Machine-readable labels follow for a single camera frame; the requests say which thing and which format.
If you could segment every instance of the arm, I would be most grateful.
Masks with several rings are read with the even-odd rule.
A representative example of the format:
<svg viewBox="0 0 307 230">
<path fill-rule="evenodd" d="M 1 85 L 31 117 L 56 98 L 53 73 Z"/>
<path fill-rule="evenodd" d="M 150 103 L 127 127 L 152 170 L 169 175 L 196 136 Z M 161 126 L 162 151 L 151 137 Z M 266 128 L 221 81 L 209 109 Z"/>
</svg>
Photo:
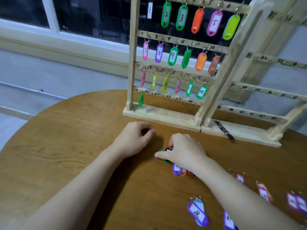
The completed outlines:
<svg viewBox="0 0 307 230">
<path fill-rule="evenodd" d="M 144 136 L 141 131 L 151 129 Z M 45 203 L 21 229 L 86 229 L 116 167 L 142 150 L 154 135 L 145 122 L 128 123 L 114 143 Z"/>
<path fill-rule="evenodd" d="M 189 135 L 174 134 L 169 145 L 173 151 L 160 151 L 155 156 L 170 160 L 200 178 L 240 230 L 301 229 L 294 220 L 207 157 L 200 143 Z"/>
</svg>

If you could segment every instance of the wooden post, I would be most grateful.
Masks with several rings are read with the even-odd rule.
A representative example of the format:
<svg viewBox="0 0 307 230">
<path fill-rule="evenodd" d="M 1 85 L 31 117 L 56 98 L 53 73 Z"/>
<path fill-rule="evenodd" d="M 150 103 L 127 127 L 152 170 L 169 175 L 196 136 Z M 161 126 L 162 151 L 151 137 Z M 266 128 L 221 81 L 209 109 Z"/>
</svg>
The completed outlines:
<svg viewBox="0 0 307 230">
<path fill-rule="evenodd" d="M 251 42 L 255 37 L 258 37 L 257 31 L 266 21 L 272 5 L 272 3 L 255 4 L 245 22 L 241 24 L 231 43 L 229 54 L 216 75 L 217 80 L 209 90 L 209 96 L 195 115 L 195 125 L 199 126 L 203 120 L 205 120 L 203 126 L 209 125 L 217 106 L 235 76 L 234 71 L 241 65 L 242 59 L 246 57 Z"/>
<path fill-rule="evenodd" d="M 128 64 L 128 94 L 126 109 L 133 108 L 133 85 L 135 76 L 134 63 L 136 60 L 136 47 L 138 42 L 138 17 L 140 13 L 140 1 L 131 0 L 130 13 L 130 40 L 129 40 L 129 64 Z"/>
<path fill-rule="evenodd" d="M 305 109 L 307 109 L 307 102 L 301 102 L 298 107 L 294 108 L 286 115 L 286 117 L 289 119 L 288 122 L 277 124 L 275 127 L 271 127 L 269 130 L 267 130 L 268 137 L 271 140 L 280 140 L 283 137 L 284 131 L 286 131 L 288 126 L 295 120 L 297 120 L 297 118 Z"/>
</svg>

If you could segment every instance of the lime green key tag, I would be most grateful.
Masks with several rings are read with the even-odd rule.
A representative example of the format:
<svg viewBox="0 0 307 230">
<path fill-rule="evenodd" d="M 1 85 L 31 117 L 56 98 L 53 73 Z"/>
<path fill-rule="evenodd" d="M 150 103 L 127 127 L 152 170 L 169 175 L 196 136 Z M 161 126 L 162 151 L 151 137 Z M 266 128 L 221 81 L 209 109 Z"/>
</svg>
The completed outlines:
<svg viewBox="0 0 307 230">
<path fill-rule="evenodd" d="M 144 103 L 144 95 L 142 94 L 143 91 L 141 91 L 141 94 L 138 98 L 138 106 L 141 107 Z"/>
<path fill-rule="evenodd" d="M 205 83 L 207 82 L 208 80 L 204 80 L 203 82 L 203 85 L 199 88 L 197 94 L 196 94 L 196 97 L 201 100 L 205 94 L 206 94 L 206 91 L 207 91 L 207 86 L 205 86 Z"/>
<path fill-rule="evenodd" d="M 185 27 L 185 23 L 187 21 L 188 16 L 188 0 L 182 0 L 182 6 L 178 10 L 177 22 L 176 22 L 176 29 L 182 31 Z"/>
<path fill-rule="evenodd" d="M 176 64 L 177 56 L 178 56 L 178 43 L 174 42 L 174 46 L 169 51 L 169 60 L 167 61 L 169 66 L 174 66 Z"/>
<path fill-rule="evenodd" d="M 166 0 L 166 3 L 164 3 L 163 10 L 162 10 L 162 18 L 161 18 L 162 27 L 168 27 L 169 20 L 171 17 L 171 11 L 172 11 L 172 4 L 170 1 Z"/>
<path fill-rule="evenodd" d="M 185 54 L 183 55 L 183 59 L 182 59 L 182 62 L 181 62 L 181 67 L 183 69 L 185 69 L 187 67 L 187 65 L 189 64 L 189 60 L 190 60 L 190 57 L 191 57 L 191 54 L 192 54 L 192 50 L 189 49 L 189 45 L 187 46 L 187 50 L 185 52 Z"/>
<path fill-rule="evenodd" d="M 194 77 L 191 77 L 190 78 L 190 83 L 189 83 L 189 86 L 187 88 L 187 97 L 190 96 L 191 92 L 192 92 L 192 88 L 193 88 L 193 85 L 194 85 L 194 82 L 196 81 L 196 79 L 194 78 L 194 81 L 192 81 Z"/>
<path fill-rule="evenodd" d="M 156 69 L 154 69 L 154 74 L 153 74 L 153 84 L 152 84 L 152 87 L 153 89 L 156 88 L 156 82 L 157 82 L 157 72 L 156 72 Z"/>
<path fill-rule="evenodd" d="M 167 90 L 167 87 L 169 86 L 169 77 L 167 76 L 166 74 L 166 78 L 164 79 L 164 82 L 163 82 L 163 86 L 162 86 L 162 92 L 165 92 Z"/>
<path fill-rule="evenodd" d="M 230 40 L 232 39 L 232 37 L 234 36 L 235 34 L 235 31 L 239 25 L 239 22 L 240 22 L 240 16 L 239 14 L 235 14 L 235 15 L 232 15 L 229 20 L 228 20 L 228 23 L 225 27 L 225 30 L 224 30 L 224 33 L 223 33 L 223 39 L 224 40 Z"/>
</svg>

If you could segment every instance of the wood grain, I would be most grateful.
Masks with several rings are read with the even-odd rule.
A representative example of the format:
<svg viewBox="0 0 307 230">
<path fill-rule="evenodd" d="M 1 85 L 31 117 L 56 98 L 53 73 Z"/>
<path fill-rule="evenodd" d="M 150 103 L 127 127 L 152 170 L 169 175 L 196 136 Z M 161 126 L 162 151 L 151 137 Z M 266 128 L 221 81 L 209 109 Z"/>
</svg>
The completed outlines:
<svg viewBox="0 0 307 230">
<path fill-rule="evenodd" d="M 0 154 L 0 226 L 21 223 L 89 165 L 129 121 L 122 115 L 125 90 L 86 93 L 51 106 L 30 119 Z M 145 95 L 145 104 L 195 114 L 197 107 Z M 216 111 L 215 119 L 269 128 L 271 123 Z M 190 134 L 223 168 L 243 171 L 247 186 L 263 182 L 273 204 L 295 220 L 285 194 L 307 192 L 307 138 L 287 130 L 282 147 L 273 148 L 153 123 L 157 135 L 137 156 L 114 172 L 88 229 L 199 229 L 187 211 L 187 200 L 201 195 L 208 229 L 223 229 L 223 209 L 195 176 L 177 177 L 172 166 L 154 158 L 172 134 Z"/>
</svg>

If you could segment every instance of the yellow key tag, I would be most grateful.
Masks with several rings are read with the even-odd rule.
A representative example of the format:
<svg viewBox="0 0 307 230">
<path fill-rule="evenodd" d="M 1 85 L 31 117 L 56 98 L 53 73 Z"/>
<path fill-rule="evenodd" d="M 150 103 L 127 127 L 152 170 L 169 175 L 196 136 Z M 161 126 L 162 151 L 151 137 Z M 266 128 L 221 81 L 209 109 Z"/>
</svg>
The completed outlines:
<svg viewBox="0 0 307 230">
<path fill-rule="evenodd" d="M 164 79 L 164 82 L 163 82 L 162 92 L 165 92 L 167 90 L 168 86 L 169 86 L 169 77 L 166 74 L 166 78 Z"/>
<path fill-rule="evenodd" d="M 155 89 L 156 88 L 156 81 L 157 81 L 157 74 L 156 74 L 156 72 L 154 71 L 154 74 L 153 74 L 153 89 Z"/>
<path fill-rule="evenodd" d="M 234 34 L 235 34 L 235 31 L 239 25 L 239 22 L 240 22 L 240 16 L 235 14 L 235 15 L 232 15 L 229 20 L 228 20 L 228 23 L 225 27 L 225 30 L 224 30 L 224 33 L 223 33 L 223 39 L 224 40 L 230 40 Z"/>
</svg>

